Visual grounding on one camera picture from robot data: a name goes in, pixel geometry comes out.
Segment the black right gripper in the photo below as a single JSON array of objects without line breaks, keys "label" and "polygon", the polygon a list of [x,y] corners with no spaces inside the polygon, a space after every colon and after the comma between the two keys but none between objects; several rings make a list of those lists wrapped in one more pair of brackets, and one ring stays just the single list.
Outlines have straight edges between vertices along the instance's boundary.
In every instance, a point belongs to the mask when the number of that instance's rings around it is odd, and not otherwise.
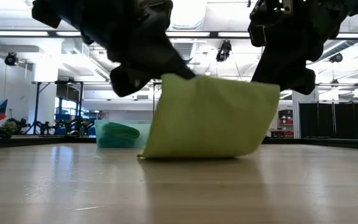
[{"label": "black right gripper", "polygon": [[319,59],[334,34],[334,1],[257,1],[248,31],[252,45],[264,48],[251,82],[309,95],[316,75],[306,62]]}]

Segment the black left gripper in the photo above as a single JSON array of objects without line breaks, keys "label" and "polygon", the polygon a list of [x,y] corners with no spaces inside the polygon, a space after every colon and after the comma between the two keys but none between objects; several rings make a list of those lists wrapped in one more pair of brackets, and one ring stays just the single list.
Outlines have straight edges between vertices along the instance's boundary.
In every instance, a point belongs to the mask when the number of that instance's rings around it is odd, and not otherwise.
[{"label": "black left gripper", "polygon": [[83,1],[82,34],[105,47],[123,72],[189,80],[195,74],[165,34],[172,9],[172,1]]}]

